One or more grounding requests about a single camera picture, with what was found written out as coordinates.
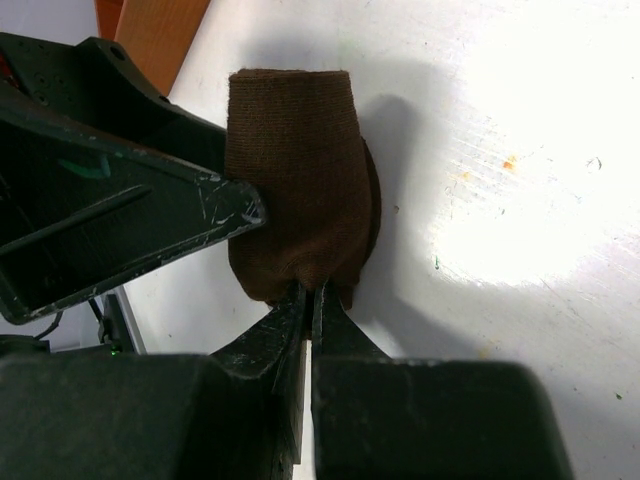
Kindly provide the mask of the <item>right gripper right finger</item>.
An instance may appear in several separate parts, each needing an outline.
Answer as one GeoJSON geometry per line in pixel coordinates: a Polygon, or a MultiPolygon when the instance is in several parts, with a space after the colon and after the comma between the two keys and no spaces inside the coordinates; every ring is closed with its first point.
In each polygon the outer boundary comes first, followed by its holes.
{"type": "Polygon", "coordinates": [[[536,376],[510,362],[394,359],[316,291],[311,410],[320,479],[569,479],[536,376]]]}

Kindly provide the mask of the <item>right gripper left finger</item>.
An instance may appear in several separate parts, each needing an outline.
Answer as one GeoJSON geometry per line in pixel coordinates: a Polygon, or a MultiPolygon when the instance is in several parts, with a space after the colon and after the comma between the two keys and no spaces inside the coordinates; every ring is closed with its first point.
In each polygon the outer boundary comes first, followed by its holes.
{"type": "Polygon", "coordinates": [[[1,357],[5,479],[289,479],[301,457],[305,290],[210,355],[1,357]]]}

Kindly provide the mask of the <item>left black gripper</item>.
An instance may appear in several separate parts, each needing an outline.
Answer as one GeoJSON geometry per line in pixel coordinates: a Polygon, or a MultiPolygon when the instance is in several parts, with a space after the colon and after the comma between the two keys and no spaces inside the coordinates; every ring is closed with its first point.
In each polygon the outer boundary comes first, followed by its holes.
{"type": "Polygon", "coordinates": [[[257,190],[219,175],[226,131],[171,103],[120,44],[3,33],[1,64],[25,95],[73,119],[1,88],[1,313],[10,323],[266,222],[257,190]]]}

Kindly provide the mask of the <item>brown striped-cuff sock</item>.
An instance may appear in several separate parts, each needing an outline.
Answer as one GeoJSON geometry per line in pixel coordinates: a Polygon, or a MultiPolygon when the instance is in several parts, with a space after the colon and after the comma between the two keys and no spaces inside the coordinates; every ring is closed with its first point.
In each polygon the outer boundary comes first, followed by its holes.
{"type": "Polygon", "coordinates": [[[224,173],[257,188],[265,226],[232,238],[245,293],[269,305],[289,285],[335,284],[344,309],[378,237],[379,178],[346,71],[242,69],[229,78],[224,173]]]}

